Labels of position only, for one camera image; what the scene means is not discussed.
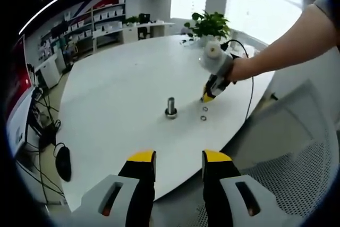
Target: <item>potted plant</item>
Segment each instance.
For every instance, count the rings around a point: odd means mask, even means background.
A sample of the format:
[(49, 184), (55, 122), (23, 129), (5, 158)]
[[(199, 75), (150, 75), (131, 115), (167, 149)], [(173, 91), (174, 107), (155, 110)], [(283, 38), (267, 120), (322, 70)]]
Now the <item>potted plant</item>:
[(187, 34), (190, 39), (183, 40), (183, 43), (199, 39), (199, 45), (205, 47), (210, 40), (215, 38), (220, 40), (222, 37), (227, 38), (229, 36), (230, 28), (227, 25), (228, 20), (224, 18), (223, 14), (218, 12), (209, 14), (204, 11), (204, 14), (193, 13), (192, 19), (195, 22), (194, 26), (191, 26), (189, 22), (184, 24), (192, 33)]
[(139, 22), (139, 18), (137, 16), (131, 16), (123, 21), (123, 24), (127, 26), (136, 26)]

